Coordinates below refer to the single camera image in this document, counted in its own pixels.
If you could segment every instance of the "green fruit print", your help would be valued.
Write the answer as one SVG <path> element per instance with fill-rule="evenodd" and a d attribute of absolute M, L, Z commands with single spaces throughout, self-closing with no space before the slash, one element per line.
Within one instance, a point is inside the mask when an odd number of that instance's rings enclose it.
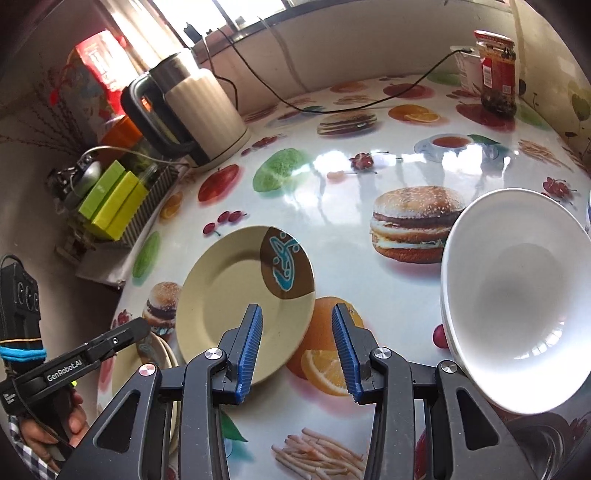
<path fill-rule="evenodd" d="M 488 137 L 484 137 L 483 135 L 472 134 L 468 135 L 471 139 L 474 140 L 474 143 L 480 143 L 482 145 L 499 145 L 499 142 L 496 142 Z"/>
<path fill-rule="evenodd" d="M 132 275 L 134 278 L 147 277 L 154 268 L 160 250 L 160 234 L 152 232 L 144 242 L 138 258 L 135 260 Z"/>
<path fill-rule="evenodd" d="M 299 168 L 307 163 L 306 156 L 295 148 L 279 150 L 256 171 L 252 179 L 252 188 L 259 193 L 278 190 L 291 180 Z"/>
<path fill-rule="evenodd" d="M 222 436 L 228 440 L 234 440 L 236 442 L 247 442 L 238 427 L 234 424 L 232 419 L 228 416 L 226 412 L 220 410 L 220 416 L 222 418 Z"/>
<path fill-rule="evenodd" d="M 520 103 L 517 105 L 517 114 L 515 115 L 519 120 L 523 123 L 528 125 L 533 125 L 542 130 L 551 130 L 552 127 L 549 126 L 546 121 L 540 116 L 538 112 L 530 108 L 529 105 L 525 105 L 524 103 Z"/>
<path fill-rule="evenodd" d="M 574 114 L 579 119 L 579 122 L 584 122 L 589 119 L 591 116 L 591 108 L 589 107 L 587 100 L 574 93 L 570 98 L 570 103 L 573 106 Z"/>
<path fill-rule="evenodd" d="M 432 73 L 427 77 L 431 82 L 450 87 L 461 87 L 460 77 L 454 73 Z"/>

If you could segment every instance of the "blue hair tie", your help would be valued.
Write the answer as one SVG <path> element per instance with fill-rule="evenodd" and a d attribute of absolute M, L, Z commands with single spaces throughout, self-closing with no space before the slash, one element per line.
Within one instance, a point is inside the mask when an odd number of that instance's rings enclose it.
<path fill-rule="evenodd" d="M 31 362 L 45 360 L 47 351 L 44 348 L 41 350 L 20 350 L 19 348 L 0 346 L 0 356 L 8 362 Z"/>

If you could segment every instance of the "kitchen counter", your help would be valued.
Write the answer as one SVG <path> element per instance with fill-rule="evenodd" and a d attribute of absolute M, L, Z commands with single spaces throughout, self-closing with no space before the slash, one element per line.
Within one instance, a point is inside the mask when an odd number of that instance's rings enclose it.
<path fill-rule="evenodd" d="M 416 79 L 349 82 L 292 101 L 308 110 L 348 108 L 394 95 Z M 453 215 L 480 195 L 523 187 L 546 192 L 585 223 L 591 180 L 568 145 L 524 103 L 514 120 L 487 113 L 478 98 L 460 90 L 456 76 L 435 74 L 402 98 L 344 116 L 277 105 L 246 121 L 252 137 L 241 153 L 217 170 L 187 172 L 171 192 L 148 237 L 151 245 L 144 247 L 148 252 L 140 254 L 123 290 L 114 323 L 142 315 L 156 284 L 182 286 L 194 263 L 220 238 L 204 234 L 206 224 L 217 223 L 222 212 L 239 210 L 244 215 L 237 222 L 216 225 L 220 235 L 249 225 L 287 231 L 310 258 L 317 299 L 347 301 L 379 344 L 408 361 L 437 365 L 450 358 L 432 340 L 441 323 L 437 257 L 449 228 L 422 241 L 403 235 L 396 241 L 406 248 L 400 248 L 385 236 L 394 214 L 382 211 L 378 197 L 409 189 L 398 195 L 453 199 L 444 212 L 453 223 Z M 425 186 L 444 189 L 413 189 Z M 414 222 L 398 225 L 406 233 L 434 221 L 428 209 L 420 208 L 398 217 Z M 431 223 L 417 223 L 425 219 Z M 329 304 L 330 299 L 316 301 L 313 322 L 323 309 L 329 311 Z M 169 343 L 180 359 L 174 334 Z M 226 440 L 233 479 L 298 478 L 274 459 L 271 446 L 306 427 L 366 453 L 373 406 L 325 393 L 322 379 L 307 379 L 299 360 L 254 387 L 244 405 L 226 410 L 235 427 Z M 111 371 L 112 362 L 103 366 L 99 408 L 111 399 Z M 415 416 L 418 438 L 424 429 L 422 408 Z M 174 455 L 170 478 L 176 462 Z"/>

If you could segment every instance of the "curtain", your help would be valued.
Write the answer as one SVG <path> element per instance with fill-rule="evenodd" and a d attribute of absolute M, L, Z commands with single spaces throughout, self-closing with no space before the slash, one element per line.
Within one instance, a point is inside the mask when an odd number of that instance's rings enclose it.
<path fill-rule="evenodd" d="M 180 51 L 183 45 L 146 0 L 96 0 L 135 50 L 145 69 Z"/>

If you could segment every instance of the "window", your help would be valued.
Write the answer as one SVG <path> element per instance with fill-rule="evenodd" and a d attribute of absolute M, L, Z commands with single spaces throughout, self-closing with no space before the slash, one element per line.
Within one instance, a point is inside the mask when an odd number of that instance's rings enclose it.
<path fill-rule="evenodd" d="M 289 0 L 152 0 L 187 44 L 193 42 L 184 32 L 187 24 L 205 36 L 224 25 L 234 31 L 257 23 L 286 8 Z"/>

